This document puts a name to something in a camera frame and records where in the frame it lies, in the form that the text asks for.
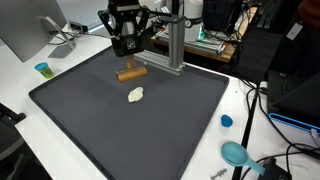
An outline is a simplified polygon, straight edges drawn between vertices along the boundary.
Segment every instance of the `computer monitor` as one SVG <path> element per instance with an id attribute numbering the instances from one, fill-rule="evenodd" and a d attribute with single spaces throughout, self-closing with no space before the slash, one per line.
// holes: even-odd
<path id="1" fill-rule="evenodd" d="M 25 62 L 36 55 L 57 31 L 46 19 L 59 27 L 67 23 L 56 0 L 2 0 L 0 5 L 0 38 Z"/>

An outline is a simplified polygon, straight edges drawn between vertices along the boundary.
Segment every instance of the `table surface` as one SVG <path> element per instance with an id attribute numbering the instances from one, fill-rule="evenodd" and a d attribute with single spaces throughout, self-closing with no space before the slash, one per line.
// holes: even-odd
<path id="1" fill-rule="evenodd" d="M 267 87 L 266 82 L 262 82 L 261 87 Z M 261 96 L 261 103 L 263 109 L 267 110 L 267 97 L 265 95 Z M 301 129 L 294 128 L 283 123 L 273 121 L 274 124 L 279 128 L 279 130 L 293 143 L 303 143 L 308 144 L 313 147 L 317 147 L 313 141 L 310 133 L 303 131 Z M 247 150 L 250 157 L 256 161 L 258 159 L 272 156 L 276 154 L 283 154 L 286 152 L 289 144 L 284 141 L 281 136 L 272 127 L 271 123 L 265 117 L 263 112 L 259 107 L 257 102 L 252 128 L 250 133 L 250 138 L 248 142 Z M 290 152 L 296 152 L 295 148 L 291 148 Z M 287 171 L 286 158 L 278 157 L 276 158 L 276 164 Z M 297 154 L 289 156 L 289 167 L 292 174 L 293 180 L 308 179 L 316 180 L 320 176 L 320 161 L 313 159 L 309 156 Z M 256 180 L 258 174 L 250 170 L 245 179 Z"/>
<path id="2" fill-rule="evenodd" d="M 64 59 L 47 58 L 55 46 L 46 46 L 26 63 L 7 46 L 0 47 L 0 102 L 27 115 L 16 128 L 53 179 L 102 180 L 106 178 L 101 172 L 28 96 L 32 89 L 47 81 L 34 70 L 37 63 L 48 62 L 58 75 L 111 45 L 109 39 L 95 36 L 77 38 L 76 43 L 75 50 Z M 225 94 L 182 176 L 184 180 L 208 180 L 224 168 L 228 171 L 223 179 L 232 177 L 234 168 L 221 158 L 220 147 L 226 141 L 242 140 L 248 118 L 245 102 L 248 88 L 240 80 L 229 78 Z M 223 114 L 233 118 L 230 128 L 221 126 Z"/>
<path id="3" fill-rule="evenodd" d="M 242 34 L 242 35 L 245 34 L 245 32 L 248 29 L 248 25 L 252 21 L 252 19 L 255 16 L 256 12 L 257 12 L 257 8 L 256 7 L 252 7 L 251 10 L 250 10 L 249 19 L 245 18 L 242 21 L 242 23 L 241 23 L 241 25 L 239 27 L 240 34 Z M 157 39 L 155 36 L 153 36 L 151 38 L 151 42 L 159 44 L 159 45 L 168 46 L 168 42 L 167 41 L 164 41 L 164 40 L 161 40 L 161 39 Z M 186 52 L 189 52 L 189 53 L 197 54 L 197 55 L 200 55 L 200 56 L 204 56 L 204 57 L 207 57 L 207 58 L 211 58 L 211 59 L 215 59 L 215 60 L 222 61 L 222 62 L 227 62 L 227 63 L 230 62 L 230 60 L 231 60 L 231 58 L 232 58 L 232 56 L 233 56 L 233 54 L 235 53 L 235 50 L 236 50 L 232 45 L 228 45 L 226 47 L 226 49 L 221 53 L 221 55 L 217 55 L 214 52 L 209 53 L 207 51 L 201 50 L 200 48 L 201 47 L 193 48 L 193 47 L 185 46 L 184 50 Z"/>

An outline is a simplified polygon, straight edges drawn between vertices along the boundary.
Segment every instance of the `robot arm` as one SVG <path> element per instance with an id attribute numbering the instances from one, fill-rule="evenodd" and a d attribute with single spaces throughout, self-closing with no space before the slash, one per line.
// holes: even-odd
<path id="1" fill-rule="evenodd" d="M 117 56 L 127 56 L 142 52 L 141 31 L 145 29 L 150 10 L 140 6 L 138 0 L 109 0 L 108 9 L 99 11 L 98 15 L 111 36 L 113 49 Z M 115 19 L 114 27 L 109 25 L 110 15 Z M 133 34 L 125 34 L 123 27 L 132 23 Z"/>

